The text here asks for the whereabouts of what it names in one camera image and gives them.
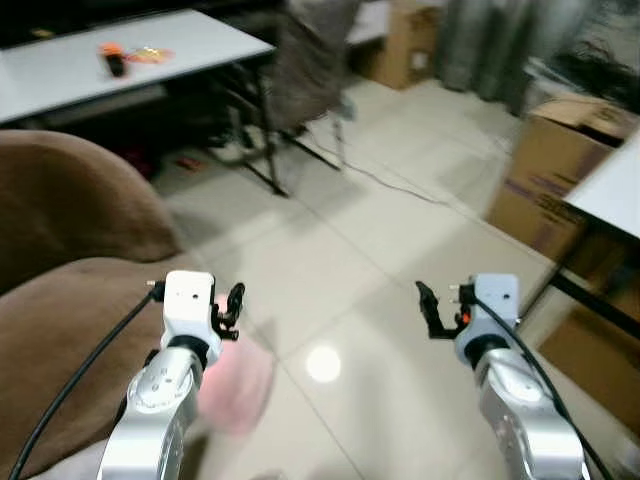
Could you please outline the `grey curtain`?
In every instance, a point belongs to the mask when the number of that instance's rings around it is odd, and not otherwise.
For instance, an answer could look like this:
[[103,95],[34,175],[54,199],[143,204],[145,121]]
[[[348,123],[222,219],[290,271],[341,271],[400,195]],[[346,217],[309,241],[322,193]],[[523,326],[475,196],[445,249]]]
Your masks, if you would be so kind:
[[526,110],[532,59],[570,45],[594,0],[449,0],[436,40],[435,77],[447,90]]

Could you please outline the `dark red bag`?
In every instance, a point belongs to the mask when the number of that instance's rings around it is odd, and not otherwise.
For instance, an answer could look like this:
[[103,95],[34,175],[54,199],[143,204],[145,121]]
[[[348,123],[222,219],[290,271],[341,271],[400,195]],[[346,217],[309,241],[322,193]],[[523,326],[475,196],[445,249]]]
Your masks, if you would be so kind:
[[114,152],[127,161],[129,165],[133,166],[147,180],[154,179],[160,173],[160,164],[157,157],[148,154],[143,148],[115,148]]

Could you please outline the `orange yellow wrapper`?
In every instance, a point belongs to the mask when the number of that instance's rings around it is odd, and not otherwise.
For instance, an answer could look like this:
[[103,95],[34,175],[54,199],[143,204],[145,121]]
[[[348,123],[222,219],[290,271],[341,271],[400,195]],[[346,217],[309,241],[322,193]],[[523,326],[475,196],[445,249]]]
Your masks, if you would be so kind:
[[131,63],[159,65],[172,60],[174,56],[174,52],[165,47],[134,47],[125,54],[125,60]]

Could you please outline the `plain brown cardboard box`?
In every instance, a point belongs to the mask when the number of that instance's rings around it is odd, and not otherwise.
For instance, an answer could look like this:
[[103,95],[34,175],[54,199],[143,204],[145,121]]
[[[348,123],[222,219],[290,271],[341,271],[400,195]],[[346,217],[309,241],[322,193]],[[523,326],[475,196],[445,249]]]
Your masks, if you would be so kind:
[[562,293],[548,294],[538,319],[553,324],[541,355],[632,434],[640,428],[639,340]]

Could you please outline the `white table black frame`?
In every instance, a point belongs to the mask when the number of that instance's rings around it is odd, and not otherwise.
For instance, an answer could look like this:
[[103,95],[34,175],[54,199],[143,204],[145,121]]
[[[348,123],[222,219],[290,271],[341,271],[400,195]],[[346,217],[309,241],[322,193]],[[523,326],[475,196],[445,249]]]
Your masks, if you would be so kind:
[[611,279],[617,280],[618,285],[635,279],[640,246],[639,136],[628,137],[588,178],[571,189],[562,204],[580,216],[582,227],[572,234],[566,250],[553,261],[552,270],[541,280],[522,314],[531,314],[548,289],[554,288],[639,339],[640,325],[634,316],[613,306],[604,294],[590,292],[566,275],[568,265],[580,256],[586,239],[600,232],[620,242],[623,252],[622,264],[613,271]]

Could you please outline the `brown velvet round sofa chair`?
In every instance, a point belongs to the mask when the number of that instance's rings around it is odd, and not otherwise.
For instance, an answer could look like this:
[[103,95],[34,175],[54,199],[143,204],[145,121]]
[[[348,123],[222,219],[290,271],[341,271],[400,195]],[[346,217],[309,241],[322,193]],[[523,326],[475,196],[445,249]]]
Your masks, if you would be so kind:
[[156,285],[184,264],[122,157],[0,131],[0,480],[96,480],[129,384],[163,347]]

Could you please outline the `tall cardboard box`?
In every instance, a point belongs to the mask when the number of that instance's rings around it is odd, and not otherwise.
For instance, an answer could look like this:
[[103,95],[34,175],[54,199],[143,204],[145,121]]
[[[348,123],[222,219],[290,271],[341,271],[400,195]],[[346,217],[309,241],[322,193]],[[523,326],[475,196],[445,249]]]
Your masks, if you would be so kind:
[[408,90],[430,73],[444,0],[389,0],[388,31],[369,78],[392,90]]

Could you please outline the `large printed cardboard box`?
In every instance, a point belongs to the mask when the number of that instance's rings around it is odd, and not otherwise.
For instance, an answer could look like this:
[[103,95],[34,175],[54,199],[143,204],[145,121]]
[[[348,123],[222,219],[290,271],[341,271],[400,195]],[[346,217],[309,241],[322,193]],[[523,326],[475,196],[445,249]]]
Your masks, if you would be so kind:
[[527,113],[486,223],[557,260],[582,218],[563,198],[637,129],[637,115],[604,99],[559,93]]

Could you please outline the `dark leafy plant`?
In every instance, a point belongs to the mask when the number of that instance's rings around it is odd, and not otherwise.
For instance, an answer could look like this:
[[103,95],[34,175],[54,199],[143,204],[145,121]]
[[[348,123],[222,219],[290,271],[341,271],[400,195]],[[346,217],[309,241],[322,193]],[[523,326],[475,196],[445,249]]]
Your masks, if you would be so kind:
[[581,91],[639,113],[639,72],[614,59],[603,47],[579,42],[554,55],[550,67]]

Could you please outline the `pink square pillow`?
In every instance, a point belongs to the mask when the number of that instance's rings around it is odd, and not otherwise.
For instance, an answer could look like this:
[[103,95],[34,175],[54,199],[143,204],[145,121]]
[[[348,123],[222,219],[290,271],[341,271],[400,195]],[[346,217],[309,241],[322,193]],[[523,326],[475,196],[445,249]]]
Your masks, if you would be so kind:
[[221,355],[204,371],[198,415],[216,433],[243,436],[260,425],[274,381],[274,360],[251,334],[224,340]]

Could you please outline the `orange and black device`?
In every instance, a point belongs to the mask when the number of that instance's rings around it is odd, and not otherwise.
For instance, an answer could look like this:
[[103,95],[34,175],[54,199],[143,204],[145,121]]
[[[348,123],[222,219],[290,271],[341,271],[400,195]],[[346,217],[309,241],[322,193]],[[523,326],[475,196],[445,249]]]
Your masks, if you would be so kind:
[[110,77],[123,78],[127,76],[127,59],[123,47],[114,42],[105,42],[99,46],[99,54],[104,65],[108,68]]

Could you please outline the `white folding table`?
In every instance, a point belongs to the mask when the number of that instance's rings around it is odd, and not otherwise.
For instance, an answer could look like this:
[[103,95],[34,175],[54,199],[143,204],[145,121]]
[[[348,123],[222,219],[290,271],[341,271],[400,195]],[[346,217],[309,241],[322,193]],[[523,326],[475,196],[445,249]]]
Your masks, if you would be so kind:
[[[170,49],[163,64],[127,61],[110,77],[99,46]],[[110,146],[215,146],[236,141],[282,195],[265,113],[274,47],[195,9],[143,15],[0,49],[0,128],[86,133]]]

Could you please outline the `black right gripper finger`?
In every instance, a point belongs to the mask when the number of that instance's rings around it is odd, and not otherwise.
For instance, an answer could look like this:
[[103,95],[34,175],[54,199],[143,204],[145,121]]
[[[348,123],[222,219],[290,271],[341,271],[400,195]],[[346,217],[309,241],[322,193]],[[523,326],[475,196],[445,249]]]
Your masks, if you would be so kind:
[[419,293],[419,310],[425,323],[428,324],[428,334],[431,339],[444,338],[444,326],[439,317],[439,301],[433,289],[422,282],[416,283],[416,291]]

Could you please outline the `chair draped brown fabric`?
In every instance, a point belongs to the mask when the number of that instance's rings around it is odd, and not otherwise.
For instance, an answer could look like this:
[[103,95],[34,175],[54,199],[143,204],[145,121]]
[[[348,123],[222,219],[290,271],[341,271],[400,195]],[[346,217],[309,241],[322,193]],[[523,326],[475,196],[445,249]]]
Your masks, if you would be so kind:
[[355,27],[362,0],[283,0],[276,23],[276,51],[265,93],[269,131],[300,146],[335,170],[297,140],[307,124],[342,105],[346,81],[348,35]]

